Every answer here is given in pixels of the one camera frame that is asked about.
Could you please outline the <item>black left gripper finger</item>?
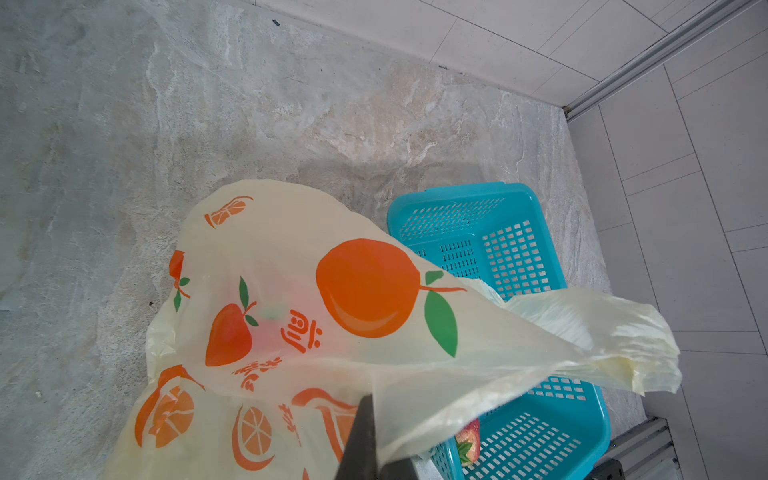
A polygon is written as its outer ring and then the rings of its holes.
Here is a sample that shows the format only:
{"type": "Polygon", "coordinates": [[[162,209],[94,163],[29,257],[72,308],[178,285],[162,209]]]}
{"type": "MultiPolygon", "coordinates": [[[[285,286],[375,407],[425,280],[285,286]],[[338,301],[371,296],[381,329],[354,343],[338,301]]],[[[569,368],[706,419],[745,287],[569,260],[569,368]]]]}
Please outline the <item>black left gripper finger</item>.
{"type": "Polygon", "coordinates": [[[414,464],[409,459],[378,465],[376,456],[373,397],[366,395],[352,424],[342,455],[336,480],[417,480],[414,464]]]}

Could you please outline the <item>cream printed plastic bag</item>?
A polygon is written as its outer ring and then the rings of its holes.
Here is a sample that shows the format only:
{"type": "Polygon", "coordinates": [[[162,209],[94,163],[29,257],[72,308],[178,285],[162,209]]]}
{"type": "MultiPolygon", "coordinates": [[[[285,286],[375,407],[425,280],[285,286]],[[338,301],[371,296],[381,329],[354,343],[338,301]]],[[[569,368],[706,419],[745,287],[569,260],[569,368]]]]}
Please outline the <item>cream printed plastic bag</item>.
{"type": "Polygon", "coordinates": [[[108,479],[331,479],[366,395],[384,466],[550,376],[641,395],[682,380],[655,307],[568,285],[503,300],[303,185],[216,190],[169,273],[108,479]]]}

